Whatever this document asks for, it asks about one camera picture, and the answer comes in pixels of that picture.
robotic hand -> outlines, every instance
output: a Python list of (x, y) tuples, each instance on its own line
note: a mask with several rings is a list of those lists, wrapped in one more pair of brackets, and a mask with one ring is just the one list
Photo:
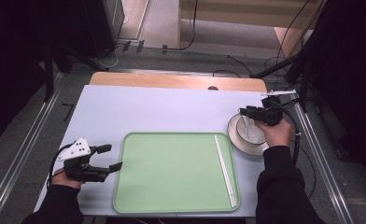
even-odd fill
[(240, 108), (239, 114), (250, 119), (259, 120), (268, 126), (277, 125), (283, 118), (283, 110), (280, 108), (280, 100), (276, 96), (268, 96), (261, 100), (263, 107), (247, 105)]
[(100, 154), (110, 149), (111, 145), (89, 147), (86, 139), (80, 138), (74, 144), (61, 148), (57, 160), (64, 161), (63, 170), (69, 179), (79, 182), (105, 182), (109, 174), (121, 169), (122, 162), (101, 168), (91, 166), (90, 158), (95, 152)]

table surface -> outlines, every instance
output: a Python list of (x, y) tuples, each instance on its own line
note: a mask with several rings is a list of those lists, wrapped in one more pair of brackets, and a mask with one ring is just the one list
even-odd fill
[[(209, 86), (216, 86), (219, 91), (207, 91)], [(259, 91), (265, 91), (260, 79), (95, 73), (80, 96), (61, 146), (78, 136), (85, 136), (92, 146), (111, 144), (110, 152), (91, 158), (91, 165), (105, 167), (120, 160), (121, 141), (131, 132), (227, 133), (228, 121), (240, 106), (261, 106)], [(145, 111), (142, 108), (147, 109), (147, 114), (136, 116), (131, 112)], [(78, 195), (80, 209), (87, 216), (254, 217), (262, 157), (247, 155), (234, 146), (232, 156), (241, 195), (240, 206), (232, 212), (120, 214), (112, 204), (116, 174), (111, 174), (105, 183), (83, 185)], [(63, 165), (56, 163), (55, 169), (59, 166)], [(35, 210), (46, 192), (43, 188)]]

white chopstick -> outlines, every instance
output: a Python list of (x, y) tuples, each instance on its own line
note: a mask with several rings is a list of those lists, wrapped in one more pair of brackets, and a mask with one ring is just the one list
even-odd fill
[(226, 182), (226, 187), (227, 187), (227, 191), (229, 193), (230, 203), (231, 203), (232, 207), (235, 207), (236, 201), (235, 201), (235, 197), (234, 197), (233, 191), (232, 191), (232, 184), (230, 182), (229, 174), (227, 173), (227, 170), (226, 170), (226, 165), (224, 163), (223, 155), (221, 154), (220, 145), (218, 144), (218, 136), (217, 135), (214, 135), (214, 136), (215, 136), (216, 147), (218, 148), (218, 159), (220, 160), (221, 169), (223, 170), (224, 181)]

gray floor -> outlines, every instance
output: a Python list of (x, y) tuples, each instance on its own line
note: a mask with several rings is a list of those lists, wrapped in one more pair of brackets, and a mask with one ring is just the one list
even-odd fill
[[(190, 49), (193, 52), (171, 51), (162, 54), (157, 50), (144, 49), (142, 53), (136, 53), (135, 47), (132, 47), (125, 52), (118, 51), (118, 64), (111, 68), (111, 71), (117, 71), (119, 69), (167, 70), (200, 72), (212, 76), (213, 71), (227, 69), (237, 72), (243, 77), (247, 77), (248, 71), (241, 64), (226, 58), (226, 52), (227, 54), (237, 55), (237, 58), (245, 63), (253, 73), (264, 70), (264, 66), (271, 66), (273, 61), (268, 61), (265, 64), (266, 59), (276, 56), (278, 52), (279, 46), (276, 36), (273, 36), (272, 30), (269, 28), (258, 27), (259, 29), (256, 30), (256, 27), (251, 27), (251, 33), (256, 35), (251, 35), (247, 39), (242, 38), (242, 35), (237, 35), (236, 38), (242, 40), (240, 45), (250, 46), (245, 51), (241, 51), (239, 49), (243, 47), (239, 47), (238, 44), (234, 46), (230, 41), (231, 39), (227, 36), (230, 31), (222, 32), (224, 35), (215, 35), (218, 38), (205, 41), (202, 39), (202, 36), (205, 36), (207, 33), (201, 33), (202, 29), (200, 28), (204, 27), (206, 29), (206, 23), (198, 24), (199, 40), (193, 45), (193, 49)], [(242, 27), (237, 27), (239, 29), (234, 32), (241, 34)], [(215, 30), (210, 29), (207, 32), (215, 32)], [(188, 41), (189, 36), (189, 32), (183, 33), (182, 40)], [(110, 54), (102, 60), (102, 63), (112, 64), (115, 60), (115, 56)], [(0, 223), (20, 223), (35, 207), (35, 202), (37, 201), (36, 196), (46, 179), (49, 163), (61, 144), (69, 121), (69, 119), (65, 120), (69, 107), (63, 104), (74, 105), (78, 100), (83, 86), (89, 83), (93, 74), (93, 71), (87, 65), (75, 59), (71, 61), (74, 64), (73, 71), (70, 74), (62, 74), (60, 79), (61, 84), (59, 85), (60, 89), (58, 91), (59, 94), (55, 104), (34, 142), (33, 149), (22, 167), (15, 185), (11, 191), (7, 192), (7, 200), (2, 203), (4, 206), (0, 212)], [(234, 75), (228, 74), (218, 74), (218, 76), (234, 77)], [(284, 86), (283, 79), (280, 78), (279, 80), (280, 83), (278, 86)], [(267, 77), (265, 81), (269, 89), (274, 89), (275, 77)], [(0, 138), (0, 183), (9, 165), (13, 162), (19, 151), (21, 144), (25, 141), (26, 134), (30, 131), (38, 112), (44, 105), (44, 95), (45, 90), (42, 88), (32, 97), (27, 106), (11, 122)], [(314, 131), (320, 140), (328, 164), (347, 201), (349, 211), (355, 223), (366, 223), (366, 168), (357, 162), (343, 162), (337, 159), (333, 142), (321, 117), (317, 115), (314, 104), (308, 103), (307, 105), (309, 106), (308, 116), (313, 122)], [(302, 147), (309, 154), (311, 161), (315, 163), (311, 149), (304, 136), (302, 138)], [(303, 171), (307, 183), (306, 191), (309, 192), (314, 182), (314, 175), (310, 162), (304, 153), (300, 154), (298, 166)], [(311, 201), (319, 215), (327, 223), (339, 223), (329, 193), (316, 164), (315, 166), (317, 171), (317, 186), (314, 195), (311, 197)], [(86, 218), (86, 223), (91, 223), (91, 221), (91, 217)], [(101, 218), (96, 219), (96, 223), (102, 222), (103, 220)], [(255, 223), (255, 221), (253, 218), (249, 218), (247, 223)]]

green tray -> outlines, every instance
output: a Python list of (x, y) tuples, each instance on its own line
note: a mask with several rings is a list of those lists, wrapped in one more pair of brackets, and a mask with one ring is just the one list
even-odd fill
[[(214, 135), (237, 205), (231, 206)], [(113, 205), (120, 213), (233, 211), (240, 197), (224, 133), (129, 133)]]

